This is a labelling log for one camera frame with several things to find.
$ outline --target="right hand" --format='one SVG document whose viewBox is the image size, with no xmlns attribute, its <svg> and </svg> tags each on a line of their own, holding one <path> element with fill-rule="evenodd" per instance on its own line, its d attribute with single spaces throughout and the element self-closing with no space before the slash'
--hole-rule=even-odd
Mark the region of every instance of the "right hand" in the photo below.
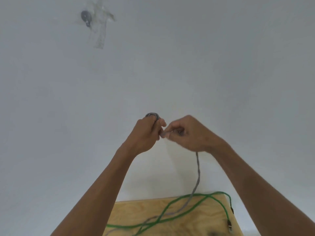
<svg viewBox="0 0 315 236">
<path fill-rule="evenodd" d="M 171 122 L 161 136 L 194 152 L 211 153 L 215 146 L 224 143 L 222 138 L 190 115 Z"/>
</svg>

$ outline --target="plywood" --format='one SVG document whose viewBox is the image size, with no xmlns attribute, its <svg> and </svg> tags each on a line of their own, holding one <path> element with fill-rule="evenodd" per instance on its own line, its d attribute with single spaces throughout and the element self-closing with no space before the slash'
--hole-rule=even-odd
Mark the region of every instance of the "plywood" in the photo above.
<svg viewBox="0 0 315 236">
<path fill-rule="evenodd" d="M 235 236 L 243 235 L 234 214 L 232 213 L 229 203 L 224 195 L 215 195 L 226 207 Z M 194 197 L 186 210 L 191 208 L 203 196 Z M 175 198 L 148 199 L 136 201 L 116 202 L 109 218 L 109 224 L 134 225 L 139 224 L 149 217 L 159 215 L 164 207 Z M 171 205 L 167 212 L 173 212 L 179 209 L 187 200 L 181 199 Z M 213 199 L 206 199 L 197 208 L 187 215 L 175 219 L 171 222 L 157 224 L 145 231 L 142 235 L 230 235 L 227 228 L 226 214 L 222 206 Z M 112 228 L 106 228 L 103 236 Z M 137 232 L 139 228 L 134 230 L 114 231 L 110 236 L 130 236 Z"/>
</svg>

